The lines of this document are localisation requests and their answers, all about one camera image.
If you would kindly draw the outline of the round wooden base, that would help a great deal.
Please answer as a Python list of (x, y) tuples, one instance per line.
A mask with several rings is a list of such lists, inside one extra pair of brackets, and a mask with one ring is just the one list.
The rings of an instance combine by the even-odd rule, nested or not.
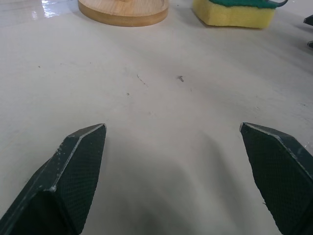
[(169, 0), (78, 0), (81, 13), (100, 23), (140, 27), (157, 24), (168, 15)]

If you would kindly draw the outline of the yellow and green sponge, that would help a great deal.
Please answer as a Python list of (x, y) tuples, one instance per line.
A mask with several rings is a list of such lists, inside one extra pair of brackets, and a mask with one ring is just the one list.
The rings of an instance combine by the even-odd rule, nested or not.
[(193, 0), (195, 15), (208, 26), (263, 29), (289, 0)]

